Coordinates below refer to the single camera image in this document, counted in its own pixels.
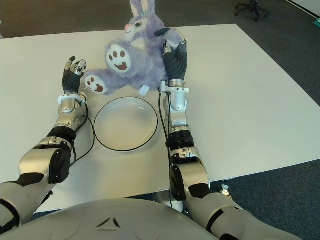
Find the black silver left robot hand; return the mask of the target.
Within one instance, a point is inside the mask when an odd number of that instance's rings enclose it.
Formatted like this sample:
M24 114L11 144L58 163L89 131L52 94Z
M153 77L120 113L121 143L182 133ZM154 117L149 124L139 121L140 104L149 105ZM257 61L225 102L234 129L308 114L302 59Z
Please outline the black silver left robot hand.
M81 78L84 76L84 71L87 68L84 59L74 62L75 60L75 56L70 57L63 70L62 88L65 94L78 94Z

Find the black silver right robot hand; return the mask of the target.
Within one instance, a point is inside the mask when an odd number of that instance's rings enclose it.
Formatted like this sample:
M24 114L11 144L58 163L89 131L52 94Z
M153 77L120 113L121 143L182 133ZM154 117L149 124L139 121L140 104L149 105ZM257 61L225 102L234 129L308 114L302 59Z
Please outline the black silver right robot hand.
M169 81L184 81L188 66L188 43L175 27L165 27L154 33L163 40L163 63Z

